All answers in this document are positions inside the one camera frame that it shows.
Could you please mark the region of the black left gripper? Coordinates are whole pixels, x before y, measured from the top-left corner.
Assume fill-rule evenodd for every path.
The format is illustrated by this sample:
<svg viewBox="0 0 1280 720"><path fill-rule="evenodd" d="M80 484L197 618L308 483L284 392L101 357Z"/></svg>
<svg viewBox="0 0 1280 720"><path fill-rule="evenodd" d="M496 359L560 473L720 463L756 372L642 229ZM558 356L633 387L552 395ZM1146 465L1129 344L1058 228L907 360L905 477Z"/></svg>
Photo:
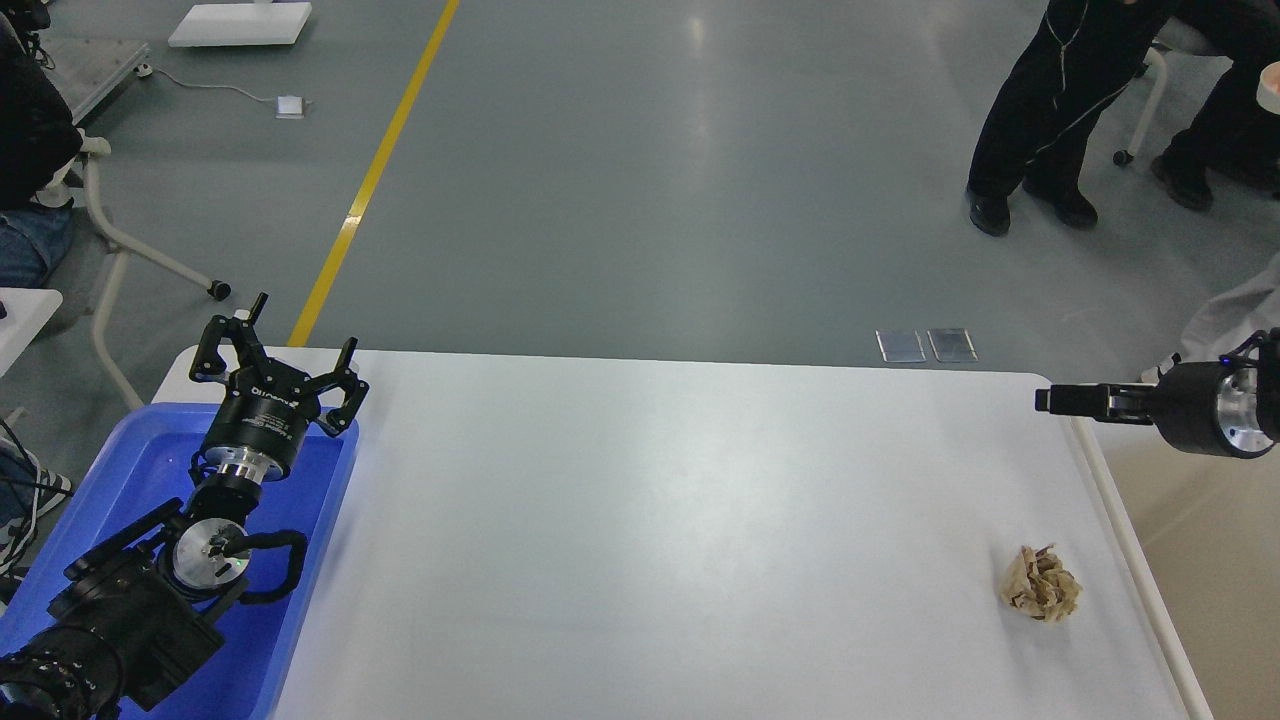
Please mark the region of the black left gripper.
<svg viewBox="0 0 1280 720"><path fill-rule="evenodd" d="M369 383L352 368L358 340L349 337L340 347L334 368L320 375L287 366L268 365L270 357L256 334L256 323L269 295L259 293L247 316L215 315L206 324L189 366L197 383L227 387L201 446L202 464L241 465L251 480L280 480L291 474L308 424L314 421L329 437L338 437L355 423L369 393ZM237 369L228 369L220 347L236 351ZM306 383L306 395L302 392ZM342 392L342 402L330 410L320 397Z"/></svg>

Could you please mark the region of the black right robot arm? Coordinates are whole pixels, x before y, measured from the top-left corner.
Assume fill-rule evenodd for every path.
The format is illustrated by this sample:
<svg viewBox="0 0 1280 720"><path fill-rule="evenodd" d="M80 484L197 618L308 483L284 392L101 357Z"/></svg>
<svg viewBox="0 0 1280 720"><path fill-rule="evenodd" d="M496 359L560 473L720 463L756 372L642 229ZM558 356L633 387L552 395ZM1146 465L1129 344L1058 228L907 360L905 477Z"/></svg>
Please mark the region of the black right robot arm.
<svg viewBox="0 0 1280 720"><path fill-rule="evenodd" d="M1277 329L1257 331L1213 361L1176 363L1155 383L1053 384L1036 411L1155 427L1171 447L1257 459L1279 442Z"/></svg>

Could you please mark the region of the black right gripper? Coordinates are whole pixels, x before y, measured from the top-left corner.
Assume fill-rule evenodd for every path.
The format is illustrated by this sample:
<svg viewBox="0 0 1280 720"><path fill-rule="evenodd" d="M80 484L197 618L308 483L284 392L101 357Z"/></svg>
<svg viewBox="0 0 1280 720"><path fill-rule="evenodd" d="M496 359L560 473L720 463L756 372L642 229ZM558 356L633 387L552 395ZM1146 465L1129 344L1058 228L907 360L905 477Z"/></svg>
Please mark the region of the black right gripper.
<svg viewBox="0 0 1280 720"><path fill-rule="evenodd" d="M1155 424L1174 448L1258 459L1276 446L1276 404L1257 366L1188 363L1157 386L1053 384L1034 392L1038 413L1128 425Z"/></svg>

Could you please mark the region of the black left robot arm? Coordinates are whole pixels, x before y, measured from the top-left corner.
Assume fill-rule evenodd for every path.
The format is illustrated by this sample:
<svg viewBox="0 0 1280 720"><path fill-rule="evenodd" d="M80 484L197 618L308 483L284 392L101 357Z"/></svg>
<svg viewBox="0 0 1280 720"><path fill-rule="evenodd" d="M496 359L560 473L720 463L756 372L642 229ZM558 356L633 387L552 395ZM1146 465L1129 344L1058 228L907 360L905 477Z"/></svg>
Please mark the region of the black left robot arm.
<svg viewBox="0 0 1280 720"><path fill-rule="evenodd" d="M93 461L3 615L5 719L271 712L369 384L356 340L321 374L269 356L265 302L214 316L195 348L218 409L145 406Z"/></svg>

